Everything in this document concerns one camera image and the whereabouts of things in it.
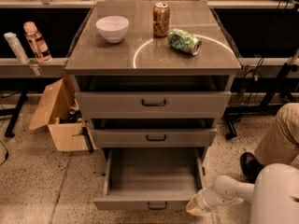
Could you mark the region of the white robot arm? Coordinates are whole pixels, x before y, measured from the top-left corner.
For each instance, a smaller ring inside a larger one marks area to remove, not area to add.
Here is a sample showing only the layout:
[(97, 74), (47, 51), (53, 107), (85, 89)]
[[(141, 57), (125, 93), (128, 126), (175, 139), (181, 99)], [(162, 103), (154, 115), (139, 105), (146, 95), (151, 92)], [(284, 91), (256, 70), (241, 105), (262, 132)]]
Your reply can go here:
[(254, 184), (219, 175), (212, 186), (192, 196), (186, 211), (201, 216), (218, 206), (243, 201), (251, 203), (250, 224), (298, 224), (299, 170), (285, 164), (270, 164), (261, 170)]

